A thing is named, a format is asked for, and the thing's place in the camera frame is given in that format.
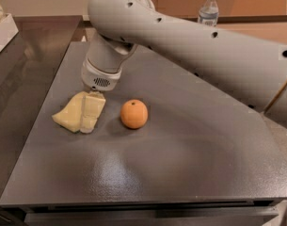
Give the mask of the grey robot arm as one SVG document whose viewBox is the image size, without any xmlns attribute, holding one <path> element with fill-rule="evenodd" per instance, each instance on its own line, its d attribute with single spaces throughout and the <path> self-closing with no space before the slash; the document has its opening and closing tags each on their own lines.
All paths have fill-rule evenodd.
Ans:
<svg viewBox="0 0 287 226">
<path fill-rule="evenodd" d="M 167 16 L 151 0 L 89 0 L 96 30 L 81 78 L 113 89 L 123 62 L 144 46 L 287 129 L 287 44 Z"/>
</svg>

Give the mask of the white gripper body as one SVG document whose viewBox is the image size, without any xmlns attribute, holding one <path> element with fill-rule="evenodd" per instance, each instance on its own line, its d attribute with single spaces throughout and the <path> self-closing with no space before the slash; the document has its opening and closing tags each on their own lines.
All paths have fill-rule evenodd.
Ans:
<svg viewBox="0 0 287 226">
<path fill-rule="evenodd" d="M 113 90 L 120 80 L 120 76 L 121 71 L 117 73 L 105 73 L 95 68 L 87 58 L 81 68 L 81 79 L 83 83 L 92 90 Z"/>
</svg>

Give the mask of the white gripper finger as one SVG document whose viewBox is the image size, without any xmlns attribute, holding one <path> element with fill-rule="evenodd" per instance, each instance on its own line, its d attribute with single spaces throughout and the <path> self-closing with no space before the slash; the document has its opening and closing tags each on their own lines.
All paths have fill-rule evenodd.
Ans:
<svg viewBox="0 0 287 226">
<path fill-rule="evenodd" d="M 90 134 L 99 119 L 106 99 L 99 91 L 84 92 L 82 95 L 80 132 Z"/>
</svg>

